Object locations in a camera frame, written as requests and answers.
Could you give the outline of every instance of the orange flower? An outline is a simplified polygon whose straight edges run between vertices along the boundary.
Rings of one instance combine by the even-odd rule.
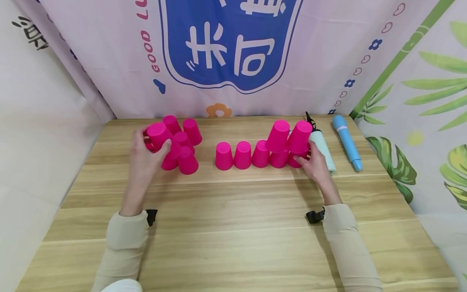
[[[228,118],[232,116],[232,109],[226,107],[226,105],[222,103],[216,103],[215,105],[208,106],[206,108],[206,112],[210,118],[219,117],[218,115],[219,111],[224,113],[223,115],[220,115],[220,117]]]

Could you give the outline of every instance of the beige sleeve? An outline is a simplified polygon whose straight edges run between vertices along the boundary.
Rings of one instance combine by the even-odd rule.
[[[346,292],[380,292],[381,281],[357,229],[350,208],[344,204],[325,206],[323,220],[340,278]]]
[[[101,292],[119,280],[136,280],[148,239],[147,216],[146,211],[134,217],[123,217],[116,213],[110,219],[107,247],[92,292]]]

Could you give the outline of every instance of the pink cup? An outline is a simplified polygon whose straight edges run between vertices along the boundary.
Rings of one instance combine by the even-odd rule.
[[[272,153],[271,157],[269,158],[269,163],[274,168],[283,168],[287,164],[287,158],[289,157],[289,152],[287,150],[283,150],[279,153]]]
[[[251,165],[251,145],[247,141],[241,141],[237,144],[233,164],[238,169],[247,169]]]
[[[193,146],[199,145],[203,140],[203,137],[199,132],[198,124],[194,119],[186,119],[183,121],[183,130],[188,135]]]
[[[167,139],[172,139],[172,133],[170,133],[167,126],[163,123],[150,125],[146,133],[148,133],[149,139],[151,139],[154,151],[159,151]]]
[[[285,150],[290,125],[287,121],[277,120],[272,126],[266,141],[266,148],[273,153],[281,153]]]
[[[167,126],[172,135],[182,131],[180,125],[178,124],[177,118],[173,115],[165,116],[162,119],[162,122]]]
[[[198,170],[199,164],[190,147],[182,146],[178,156],[178,169],[183,174],[193,174]]]
[[[176,159],[180,153],[180,145],[173,140],[172,133],[169,131],[167,126],[163,123],[155,123],[149,126],[146,130],[149,138],[151,139],[154,151],[157,152],[162,148],[162,145],[167,139],[172,140],[170,151],[167,154],[169,159]]]
[[[216,167],[222,171],[232,168],[234,159],[232,158],[232,149],[227,142],[221,142],[216,146]]]
[[[151,151],[151,152],[154,152],[154,146],[152,145],[152,143],[146,143],[146,148]]]
[[[269,150],[266,148],[266,140],[259,140],[258,143],[256,143],[251,163],[258,168],[268,166]]]
[[[180,146],[186,146],[186,147],[190,148],[193,151],[193,154],[195,153],[195,148],[191,144],[190,140],[188,139],[188,135],[185,132],[176,133],[174,135],[174,140]]]
[[[164,160],[162,161],[161,168],[165,171],[171,171],[172,169],[176,169],[178,166],[178,160],[170,159],[169,155],[166,155]]]
[[[301,154],[308,149],[308,139],[313,126],[306,121],[299,121],[287,140],[287,149],[294,154]]]
[[[306,156],[308,155],[308,150],[306,152],[303,152],[301,154],[293,154],[292,152],[289,154],[289,157],[287,158],[287,163],[293,167],[293,168],[300,168],[302,167],[300,165],[300,163],[298,163],[295,159],[293,159],[294,156],[299,156],[299,157],[303,157],[306,159]]]

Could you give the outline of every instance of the black clip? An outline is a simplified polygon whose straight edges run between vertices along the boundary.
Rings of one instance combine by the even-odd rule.
[[[148,225],[151,227],[154,224],[154,221],[156,221],[157,210],[146,210],[146,213],[148,213]]]
[[[315,211],[310,211],[307,214],[305,214],[305,216],[310,224],[315,224],[324,219],[324,212],[324,209],[318,213],[316,213]]]
[[[305,114],[306,114],[306,121],[313,126],[313,131],[316,130],[316,122],[310,117],[308,112],[305,112]]]

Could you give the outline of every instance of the wooden table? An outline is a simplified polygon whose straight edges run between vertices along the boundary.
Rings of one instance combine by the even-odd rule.
[[[161,171],[145,208],[157,208],[142,264],[147,291],[343,291],[321,224],[304,215],[323,203],[302,170],[219,171],[215,146],[267,138],[279,118],[198,119],[199,170]],[[457,281],[371,147],[347,118],[364,170],[349,163],[331,116],[315,116],[337,167],[334,180],[352,209],[384,290],[456,291]],[[106,228],[127,183],[132,131],[155,120],[114,120],[99,136],[17,291],[89,291]]]

